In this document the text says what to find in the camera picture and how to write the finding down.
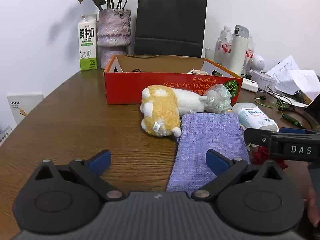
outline purple towel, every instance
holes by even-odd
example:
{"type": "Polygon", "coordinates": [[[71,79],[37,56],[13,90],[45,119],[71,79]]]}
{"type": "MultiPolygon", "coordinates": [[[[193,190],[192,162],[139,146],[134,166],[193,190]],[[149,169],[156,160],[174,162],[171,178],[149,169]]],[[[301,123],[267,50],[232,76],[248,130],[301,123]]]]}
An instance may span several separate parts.
{"type": "Polygon", "coordinates": [[[238,117],[234,114],[195,113],[182,117],[182,134],[167,191],[189,195],[216,177],[205,163],[205,154],[214,149],[230,159],[250,163],[238,117]]]}

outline water bottle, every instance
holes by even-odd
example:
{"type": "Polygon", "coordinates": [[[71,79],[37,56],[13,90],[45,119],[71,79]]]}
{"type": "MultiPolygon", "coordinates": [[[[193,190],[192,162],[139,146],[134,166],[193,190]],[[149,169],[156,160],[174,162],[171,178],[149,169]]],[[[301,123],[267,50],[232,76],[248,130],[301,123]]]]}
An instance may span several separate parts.
{"type": "Polygon", "coordinates": [[[253,53],[254,53],[254,43],[253,43],[253,40],[252,40],[252,35],[249,33],[248,49],[247,49],[247,52],[245,54],[242,74],[249,74],[250,65],[252,63],[253,53]]]}
{"type": "Polygon", "coordinates": [[[248,38],[249,30],[241,25],[236,25],[228,68],[237,75],[241,75],[242,72],[244,58],[248,49],[248,38]]]}
{"type": "Polygon", "coordinates": [[[224,61],[224,58],[230,54],[231,45],[232,45],[231,28],[228,26],[225,26],[224,30],[221,31],[220,37],[217,40],[213,61],[221,65],[224,61]]]}

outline fresh milk carton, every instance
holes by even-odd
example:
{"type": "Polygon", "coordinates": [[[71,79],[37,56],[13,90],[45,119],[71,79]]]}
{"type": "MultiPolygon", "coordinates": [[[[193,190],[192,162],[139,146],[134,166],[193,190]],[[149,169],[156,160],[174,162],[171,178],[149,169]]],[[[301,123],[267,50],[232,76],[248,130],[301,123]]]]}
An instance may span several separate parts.
{"type": "Polygon", "coordinates": [[[81,16],[79,22],[80,70],[97,69],[97,15],[81,16]]]}

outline blue gripper pad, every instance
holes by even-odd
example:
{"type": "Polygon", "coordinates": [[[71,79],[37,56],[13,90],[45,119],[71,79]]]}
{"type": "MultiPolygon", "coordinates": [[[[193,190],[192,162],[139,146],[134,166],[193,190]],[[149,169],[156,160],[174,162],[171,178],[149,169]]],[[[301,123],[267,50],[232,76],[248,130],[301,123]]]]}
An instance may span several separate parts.
{"type": "Polygon", "coordinates": [[[87,169],[98,176],[101,176],[110,164],[111,152],[109,150],[102,150],[85,162],[87,169]]]}
{"type": "Polygon", "coordinates": [[[205,163],[217,176],[225,172],[233,165],[233,161],[226,158],[215,150],[208,150],[205,155],[205,163]]]}
{"type": "Polygon", "coordinates": [[[306,133],[306,130],[297,129],[297,128],[282,127],[282,128],[280,128],[279,132],[282,132],[282,133],[306,133]]]}

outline black shopping bag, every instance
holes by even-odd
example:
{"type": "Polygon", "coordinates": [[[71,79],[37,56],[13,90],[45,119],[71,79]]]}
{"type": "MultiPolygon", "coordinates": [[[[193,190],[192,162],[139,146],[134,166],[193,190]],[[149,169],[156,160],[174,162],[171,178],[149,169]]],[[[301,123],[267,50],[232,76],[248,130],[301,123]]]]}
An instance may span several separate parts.
{"type": "Polygon", "coordinates": [[[201,57],[207,0],[139,0],[135,54],[201,57]]]}

